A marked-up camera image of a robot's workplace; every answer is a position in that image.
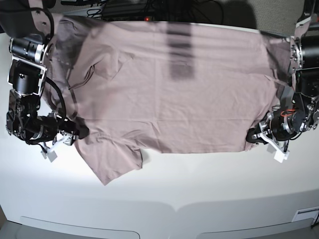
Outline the robot arm black silver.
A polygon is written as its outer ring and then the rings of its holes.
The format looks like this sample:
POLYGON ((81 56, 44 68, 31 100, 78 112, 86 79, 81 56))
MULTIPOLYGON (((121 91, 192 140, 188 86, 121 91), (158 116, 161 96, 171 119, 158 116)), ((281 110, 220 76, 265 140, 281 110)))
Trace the robot arm black silver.
POLYGON ((290 141, 319 124, 319 2, 307 0, 290 40, 291 106, 268 112, 246 140, 286 154, 290 141))
POLYGON ((56 43, 53 16, 41 0, 2 0, 0 26, 9 36, 12 54, 7 132, 28 145, 39 145, 43 157, 53 161, 56 147, 71 146, 89 132, 67 118, 62 92, 47 76, 56 43), (37 112, 46 85, 56 91, 61 107, 44 117, 37 112))

